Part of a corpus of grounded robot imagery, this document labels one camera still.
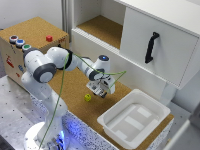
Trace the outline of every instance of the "brown work surface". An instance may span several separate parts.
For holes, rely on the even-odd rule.
[[[51,43],[46,41],[47,35],[53,36],[53,41],[68,36],[66,32],[40,17],[35,17],[0,31],[0,37],[7,42],[9,42],[9,37],[12,35],[17,35],[19,39],[26,39],[26,44],[38,49]]]
[[[78,28],[120,49],[123,26],[103,16],[98,16]]]
[[[61,79],[62,71],[58,71],[53,80],[49,82],[51,87],[57,93],[60,92]],[[101,97],[93,95],[93,93],[86,87],[88,81],[88,78],[78,69],[71,72],[65,72],[61,97],[64,99],[72,113],[121,150],[123,148],[105,134],[102,126],[97,122],[97,118],[131,92],[131,89],[120,82],[117,82],[115,93],[112,95],[108,94],[105,99],[102,99]],[[90,102],[84,100],[86,94],[92,96]],[[145,150],[172,119],[173,115],[169,115],[137,148],[137,150]]]

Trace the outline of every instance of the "brown box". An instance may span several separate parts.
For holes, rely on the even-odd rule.
[[[59,44],[63,48],[69,48],[69,35],[40,17],[0,31],[0,50],[6,74],[20,86],[22,86],[21,76],[26,68],[24,67],[22,50],[9,42],[9,37],[12,35],[17,35],[19,39],[25,40],[26,44],[40,49],[43,53]],[[47,35],[53,37],[52,42],[46,41]]]

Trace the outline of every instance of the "white plastic bin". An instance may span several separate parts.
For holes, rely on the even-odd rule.
[[[137,148],[169,115],[170,109],[133,90],[98,118],[105,133],[126,149]]]

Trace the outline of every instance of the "door handle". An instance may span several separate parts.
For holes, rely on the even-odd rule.
[[[149,62],[151,62],[153,60],[153,57],[151,56],[152,50],[153,50],[153,46],[154,46],[154,40],[157,39],[160,35],[156,32],[153,32],[153,36],[151,37],[150,41],[149,41],[149,45],[147,48],[147,53],[146,53],[146,57],[145,57],[145,63],[148,64]]]

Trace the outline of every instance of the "wooden drawer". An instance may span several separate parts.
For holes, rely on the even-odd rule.
[[[153,32],[160,36],[154,40],[153,60],[146,64]],[[176,86],[181,83],[197,41],[196,36],[126,8],[120,54]]]

